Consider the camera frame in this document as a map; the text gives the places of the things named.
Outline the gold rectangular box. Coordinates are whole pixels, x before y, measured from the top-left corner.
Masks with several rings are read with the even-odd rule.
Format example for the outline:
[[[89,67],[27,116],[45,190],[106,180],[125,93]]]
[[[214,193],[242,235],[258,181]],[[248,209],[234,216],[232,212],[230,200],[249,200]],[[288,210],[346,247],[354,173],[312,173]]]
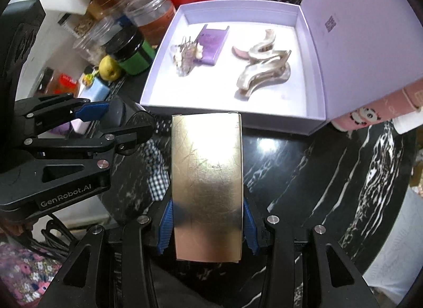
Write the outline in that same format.
[[[242,118],[174,115],[171,195],[176,257],[238,262],[243,238]]]

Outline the small pearl hair clip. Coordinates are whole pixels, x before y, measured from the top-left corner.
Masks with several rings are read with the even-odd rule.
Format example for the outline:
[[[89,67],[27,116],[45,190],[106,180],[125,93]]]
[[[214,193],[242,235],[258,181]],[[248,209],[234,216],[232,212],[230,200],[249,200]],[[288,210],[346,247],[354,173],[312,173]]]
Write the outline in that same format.
[[[190,37],[170,47],[171,58],[179,76],[187,76],[196,66],[196,61],[202,59],[204,47]]]

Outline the pink round compact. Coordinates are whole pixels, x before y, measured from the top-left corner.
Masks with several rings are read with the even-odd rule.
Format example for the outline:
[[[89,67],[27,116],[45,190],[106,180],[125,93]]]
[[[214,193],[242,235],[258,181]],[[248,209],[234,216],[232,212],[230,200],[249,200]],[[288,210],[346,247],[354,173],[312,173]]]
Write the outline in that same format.
[[[240,49],[236,46],[232,47],[232,52],[237,58],[241,58],[244,60],[250,60],[250,56],[248,54],[248,50]]]

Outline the white blue gradient box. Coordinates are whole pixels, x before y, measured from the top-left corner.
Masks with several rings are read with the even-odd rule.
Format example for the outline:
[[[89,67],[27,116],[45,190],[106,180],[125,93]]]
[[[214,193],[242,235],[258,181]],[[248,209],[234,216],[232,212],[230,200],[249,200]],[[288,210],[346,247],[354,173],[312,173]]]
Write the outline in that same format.
[[[93,84],[89,88],[83,87],[80,90],[79,98],[89,99],[91,102],[100,102],[105,100],[109,92],[109,87],[98,78],[95,78]],[[90,124],[91,122],[83,122],[81,119],[71,121],[73,131],[79,135],[84,135]]]

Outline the small yellow flower toy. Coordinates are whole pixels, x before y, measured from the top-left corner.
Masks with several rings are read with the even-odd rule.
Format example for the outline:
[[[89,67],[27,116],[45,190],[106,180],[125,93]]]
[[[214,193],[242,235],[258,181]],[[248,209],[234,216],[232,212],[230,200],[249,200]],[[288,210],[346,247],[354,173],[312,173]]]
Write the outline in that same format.
[[[94,80],[95,80],[95,78],[97,77],[98,74],[99,74],[99,71],[98,70],[85,71],[81,75],[81,83],[86,88],[90,88],[93,85]]]

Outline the red label jar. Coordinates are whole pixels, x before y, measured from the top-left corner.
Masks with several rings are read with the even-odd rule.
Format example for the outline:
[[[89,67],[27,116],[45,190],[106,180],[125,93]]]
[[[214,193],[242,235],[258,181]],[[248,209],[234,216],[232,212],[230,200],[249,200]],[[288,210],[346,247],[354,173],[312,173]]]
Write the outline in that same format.
[[[74,97],[78,95],[80,83],[76,78],[61,71],[54,72],[53,78],[47,84],[44,94],[72,93]]]

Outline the yellow lemon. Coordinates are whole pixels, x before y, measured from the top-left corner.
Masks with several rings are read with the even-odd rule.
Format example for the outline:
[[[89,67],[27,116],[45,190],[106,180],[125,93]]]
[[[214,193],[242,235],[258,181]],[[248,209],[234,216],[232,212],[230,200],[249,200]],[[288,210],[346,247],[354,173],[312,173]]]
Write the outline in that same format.
[[[121,68],[118,62],[109,55],[102,58],[98,71],[100,77],[105,81],[115,81],[121,76]]]

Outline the checkered black white scrunchie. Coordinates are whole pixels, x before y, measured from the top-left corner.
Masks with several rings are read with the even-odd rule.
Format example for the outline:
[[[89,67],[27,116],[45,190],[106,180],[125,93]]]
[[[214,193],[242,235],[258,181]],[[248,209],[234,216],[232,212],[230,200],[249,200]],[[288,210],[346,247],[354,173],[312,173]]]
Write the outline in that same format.
[[[143,154],[146,161],[147,185],[152,201],[162,201],[170,186],[168,166],[163,154],[153,140],[143,145]]]

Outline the clear jar white beans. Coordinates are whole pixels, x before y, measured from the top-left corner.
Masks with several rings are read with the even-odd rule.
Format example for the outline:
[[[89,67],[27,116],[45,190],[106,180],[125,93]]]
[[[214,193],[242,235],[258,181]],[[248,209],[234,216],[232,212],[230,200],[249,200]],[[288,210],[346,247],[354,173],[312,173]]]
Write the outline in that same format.
[[[72,49],[85,61],[97,66],[106,55],[104,46],[113,37],[114,25],[115,21],[109,16],[101,19],[83,37],[74,42]]]

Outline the green jar black lid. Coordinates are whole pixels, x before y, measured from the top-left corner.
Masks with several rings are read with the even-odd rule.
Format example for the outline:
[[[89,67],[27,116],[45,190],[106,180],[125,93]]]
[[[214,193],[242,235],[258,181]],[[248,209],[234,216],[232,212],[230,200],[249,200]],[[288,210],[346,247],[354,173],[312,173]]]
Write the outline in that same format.
[[[122,29],[105,45],[105,52],[130,75],[148,69],[155,51],[138,29]]]

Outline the black lid nut jar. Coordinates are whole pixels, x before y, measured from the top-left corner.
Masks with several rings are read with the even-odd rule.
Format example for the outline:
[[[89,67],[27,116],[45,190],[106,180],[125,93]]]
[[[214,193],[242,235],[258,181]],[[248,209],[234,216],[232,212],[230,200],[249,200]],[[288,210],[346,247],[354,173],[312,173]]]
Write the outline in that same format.
[[[65,13],[57,23],[75,38],[79,39],[89,32],[95,24],[95,20],[87,14],[82,16],[79,14]]]

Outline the clear jar dark red contents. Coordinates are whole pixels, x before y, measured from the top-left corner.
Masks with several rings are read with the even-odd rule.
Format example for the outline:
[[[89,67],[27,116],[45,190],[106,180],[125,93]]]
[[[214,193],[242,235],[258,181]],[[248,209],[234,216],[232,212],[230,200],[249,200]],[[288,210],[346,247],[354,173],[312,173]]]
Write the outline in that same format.
[[[128,0],[125,15],[151,46],[158,46],[172,22],[175,7],[171,0]]]

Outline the purple small flat box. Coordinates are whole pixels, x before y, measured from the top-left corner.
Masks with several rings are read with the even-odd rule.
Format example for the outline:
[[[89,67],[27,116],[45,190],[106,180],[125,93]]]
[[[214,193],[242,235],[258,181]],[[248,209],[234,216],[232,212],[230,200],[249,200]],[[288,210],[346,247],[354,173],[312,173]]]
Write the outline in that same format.
[[[210,29],[207,24],[204,25],[196,37],[195,62],[214,66],[223,49],[228,32],[229,27],[225,29]]]

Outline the large pearly hair claw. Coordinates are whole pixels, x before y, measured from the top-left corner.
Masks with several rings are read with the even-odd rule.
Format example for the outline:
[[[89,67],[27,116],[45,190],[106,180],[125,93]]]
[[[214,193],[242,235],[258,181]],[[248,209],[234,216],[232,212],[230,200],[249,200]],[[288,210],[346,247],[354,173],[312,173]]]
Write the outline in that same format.
[[[275,50],[276,33],[265,31],[265,38],[247,51],[249,64],[237,80],[240,95],[249,98],[262,85],[286,82],[290,78],[291,50]]]

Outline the lavender open gift box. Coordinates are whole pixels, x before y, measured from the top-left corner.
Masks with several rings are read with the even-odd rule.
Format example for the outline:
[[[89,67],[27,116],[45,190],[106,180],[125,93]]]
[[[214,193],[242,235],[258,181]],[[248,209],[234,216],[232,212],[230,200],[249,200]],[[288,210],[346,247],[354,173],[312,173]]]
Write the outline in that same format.
[[[214,66],[179,76],[170,47],[199,32],[229,27]],[[290,78],[262,85],[249,98],[237,80],[249,50],[276,33],[291,50]],[[422,0],[215,0],[180,6],[158,49],[141,104],[170,115],[238,112],[263,130],[310,135],[332,120],[422,79]]]

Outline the pink panda tube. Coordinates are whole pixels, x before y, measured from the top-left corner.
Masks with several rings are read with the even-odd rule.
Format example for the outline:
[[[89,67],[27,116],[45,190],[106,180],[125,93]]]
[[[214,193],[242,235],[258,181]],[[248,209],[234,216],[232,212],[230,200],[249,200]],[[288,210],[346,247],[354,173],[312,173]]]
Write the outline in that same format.
[[[422,107],[422,79],[331,121],[342,132],[376,125]]]

